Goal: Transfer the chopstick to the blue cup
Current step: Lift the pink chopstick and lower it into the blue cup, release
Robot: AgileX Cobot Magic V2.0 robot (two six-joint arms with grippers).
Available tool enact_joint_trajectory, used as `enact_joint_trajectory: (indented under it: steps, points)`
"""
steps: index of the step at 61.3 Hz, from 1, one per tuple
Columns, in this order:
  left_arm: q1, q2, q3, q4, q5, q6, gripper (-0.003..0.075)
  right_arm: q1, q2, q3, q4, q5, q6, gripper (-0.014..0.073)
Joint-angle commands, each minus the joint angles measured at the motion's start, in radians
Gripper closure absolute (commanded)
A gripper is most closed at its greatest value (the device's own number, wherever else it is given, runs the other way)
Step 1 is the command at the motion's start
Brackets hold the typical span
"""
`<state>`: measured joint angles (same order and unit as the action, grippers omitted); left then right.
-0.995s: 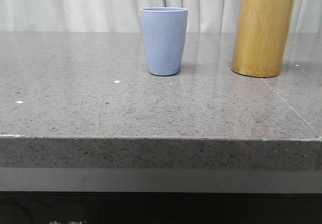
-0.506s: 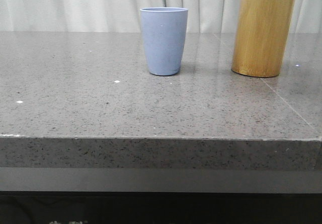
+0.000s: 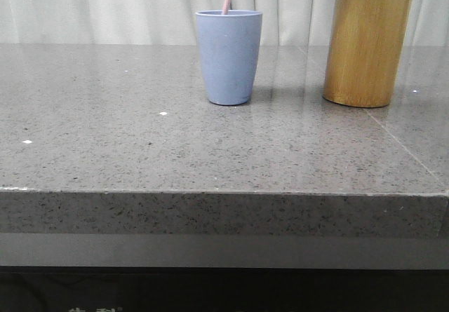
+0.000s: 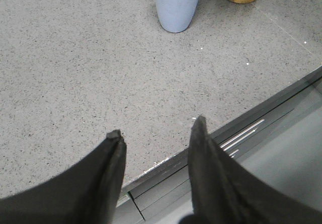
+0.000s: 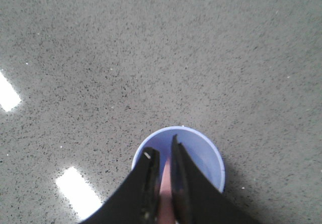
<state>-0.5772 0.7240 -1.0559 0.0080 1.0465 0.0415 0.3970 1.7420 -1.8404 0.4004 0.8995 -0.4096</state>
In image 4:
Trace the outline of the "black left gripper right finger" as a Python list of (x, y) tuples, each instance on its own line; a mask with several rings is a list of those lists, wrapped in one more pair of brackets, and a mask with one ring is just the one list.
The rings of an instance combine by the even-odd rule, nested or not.
[(220, 148), (200, 115), (191, 128), (193, 213), (180, 223), (321, 223), (321, 212), (273, 189)]

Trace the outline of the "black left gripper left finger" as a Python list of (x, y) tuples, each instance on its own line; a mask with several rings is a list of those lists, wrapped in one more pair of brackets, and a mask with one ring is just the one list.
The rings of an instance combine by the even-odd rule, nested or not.
[(1, 223), (112, 223), (127, 146), (119, 130), (58, 176), (1, 200)]

